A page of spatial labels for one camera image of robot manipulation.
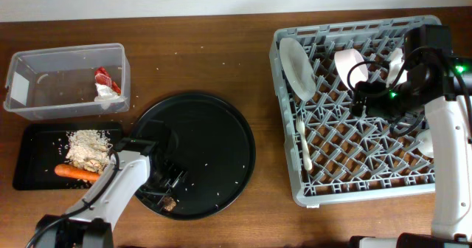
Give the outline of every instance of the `carrot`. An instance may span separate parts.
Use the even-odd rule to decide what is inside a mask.
[[[54,169],[57,175],[62,177],[74,178],[74,179],[85,179],[90,182],[96,182],[100,175],[87,170],[81,170],[71,165],[59,164]]]

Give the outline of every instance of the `brown wooden surface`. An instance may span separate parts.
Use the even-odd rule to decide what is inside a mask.
[[[192,89],[228,100],[249,121],[257,163],[249,186],[235,203],[216,216],[172,221],[133,198],[115,228],[117,246],[295,247],[346,241],[352,235],[427,234],[433,194],[326,205],[317,210],[295,204],[268,59],[274,31],[279,28],[427,14],[451,26],[455,53],[472,56],[470,7],[9,23],[0,24],[0,83],[5,83],[14,52],[118,42],[125,46],[131,65],[134,108],[100,118],[55,122],[122,120],[128,131],[157,101]],[[30,122],[3,109],[0,118],[0,246],[21,247],[44,214],[63,213],[85,191],[13,190],[21,135]]]

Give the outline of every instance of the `green led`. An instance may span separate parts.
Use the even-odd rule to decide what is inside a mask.
[[[464,66],[456,66],[456,70],[458,71],[458,73],[462,73],[465,71],[465,67]]]

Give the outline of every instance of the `dish rack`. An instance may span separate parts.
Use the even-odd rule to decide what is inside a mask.
[[[352,92],[342,84],[334,53],[357,49],[366,61],[386,60],[403,48],[403,36],[423,24],[441,24],[432,15],[384,20],[293,27],[277,30],[271,45],[272,77],[285,133],[294,201],[303,207],[382,199],[434,192],[434,163],[422,155],[414,136],[395,139],[389,124],[378,117],[355,118],[349,113]],[[292,91],[280,62],[282,38],[294,38],[304,47],[313,66],[316,93],[301,101]],[[369,81],[385,81],[387,69],[368,66]],[[296,116],[305,121],[313,170],[302,164]]]

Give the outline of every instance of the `fork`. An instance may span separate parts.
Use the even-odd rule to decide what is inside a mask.
[[[296,118],[295,128],[299,132],[302,139],[303,167],[306,171],[311,171],[313,168],[313,163],[311,162],[310,151],[308,150],[307,140],[305,139],[305,123],[303,122],[301,116]]]

